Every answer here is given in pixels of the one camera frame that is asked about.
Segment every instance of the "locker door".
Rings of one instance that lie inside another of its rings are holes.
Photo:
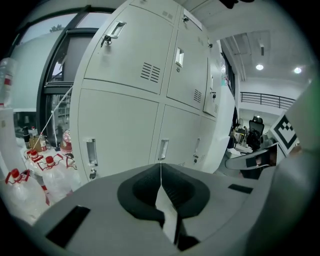
[[[207,87],[208,46],[195,33],[179,30],[167,97],[202,110]]]
[[[214,132],[216,128],[216,122],[206,117],[201,117],[199,138],[200,143],[196,151],[197,162],[194,164],[194,169],[200,170],[203,167],[204,161],[207,157],[211,142],[214,138]]]
[[[155,162],[188,167],[195,151],[199,125],[199,115],[166,105]]]
[[[135,0],[131,3],[133,6],[137,6],[148,10],[156,15],[159,15],[167,21],[174,23],[178,4],[172,0]]]
[[[218,87],[221,86],[221,64],[220,64],[220,50],[218,43],[213,43],[210,50],[210,60],[208,63],[208,83],[205,92],[205,102],[203,112],[211,116],[218,115]]]
[[[82,89],[78,135],[89,179],[117,174],[149,163],[158,103],[127,95]]]
[[[163,18],[129,5],[98,42],[85,78],[160,93],[173,27]]]

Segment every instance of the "black rectangular slot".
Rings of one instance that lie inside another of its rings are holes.
[[[47,235],[46,238],[64,248],[84,221],[90,209],[74,207]]]
[[[239,191],[239,192],[243,192],[246,194],[251,194],[252,190],[254,190],[252,187],[241,186],[241,185],[237,185],[237,184],[231,184],[228,188],[232,189],[232,190]]]

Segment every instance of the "tree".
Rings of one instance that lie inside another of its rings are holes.
[[[58,24],[57,26],[53,26],[51,29],[50,29],[50,32],[55,32],[55,31],[60,31],[60,30],[63,30],[64,27],[62,27],[61,24]]]

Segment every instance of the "black metal railing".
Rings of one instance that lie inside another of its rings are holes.
[[[242,91],[241,102],[267,105],[287,110],[295,102],[295,99],[272,94]]]

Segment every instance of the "ceiling light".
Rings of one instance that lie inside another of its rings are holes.
[[[301,73],[301,68],[300,67],[296,67],[295,69],[294,69],[294,73],[296,73],[296,74],[300,74]]]
[[[257,70],[263,70],[264,66],[262,66],[261,64],[256,65],[255,67]]]

